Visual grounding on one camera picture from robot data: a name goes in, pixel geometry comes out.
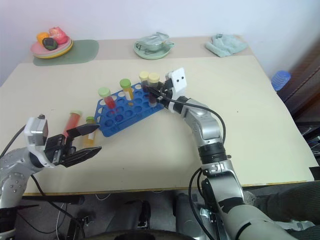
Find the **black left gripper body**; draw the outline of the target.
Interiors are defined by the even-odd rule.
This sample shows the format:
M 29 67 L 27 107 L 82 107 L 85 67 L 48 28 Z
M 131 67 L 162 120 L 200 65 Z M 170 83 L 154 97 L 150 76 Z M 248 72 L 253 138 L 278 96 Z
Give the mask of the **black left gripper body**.
M 73 146 L 73 141 L 66 144 L 67 138 L 63 134 L 58 134 L 47 139 L 45 146 L 45 155 L 50 163 L 55 166 L 63 165 L 71 167 L 71 155 L 76 152 L 76 147 Z

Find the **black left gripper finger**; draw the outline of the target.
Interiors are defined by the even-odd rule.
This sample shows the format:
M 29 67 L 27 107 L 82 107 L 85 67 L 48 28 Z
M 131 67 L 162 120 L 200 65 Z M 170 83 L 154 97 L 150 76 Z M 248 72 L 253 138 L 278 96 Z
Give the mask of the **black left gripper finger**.
M 85 136 L 88 134 L 93 133 L 100 127 L 99 124 L 96 123 L 86 123 L 74 128 L 67 130 L 67 137 L 68 138 L 77 138 L 79 136 Z
M 66 168 L 82 163 L 88 159 L 93 158 L 102 149 L 101 146 L 83 148 L 75 151 L 70 155 L 62 158 L 62 165 Z

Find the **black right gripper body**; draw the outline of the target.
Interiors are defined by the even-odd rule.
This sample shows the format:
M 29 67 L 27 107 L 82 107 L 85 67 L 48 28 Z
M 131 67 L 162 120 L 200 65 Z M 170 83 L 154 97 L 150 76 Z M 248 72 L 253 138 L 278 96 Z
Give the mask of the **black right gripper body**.
M 165 82 L 159 82 L 158 84 L 158 90 L 160 91 L 160 93 L 169 98 L 172 99 L 173 96 L 173 81 L 171 78 L 167 79 Z

